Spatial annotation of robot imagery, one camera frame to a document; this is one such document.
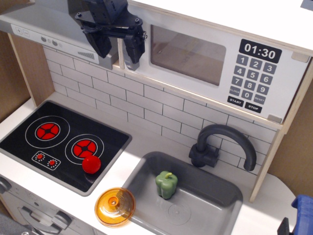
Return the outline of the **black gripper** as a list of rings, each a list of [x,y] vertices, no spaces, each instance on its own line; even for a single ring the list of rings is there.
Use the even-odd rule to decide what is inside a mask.
[[[88,42],[95,52],[105,58],[112,45],[109,37],[124,39],[131,62],[139,62],[145,52],[146,32],[143,21],[128,11],[126,0],[85,0],[87,11],[75,15]]]

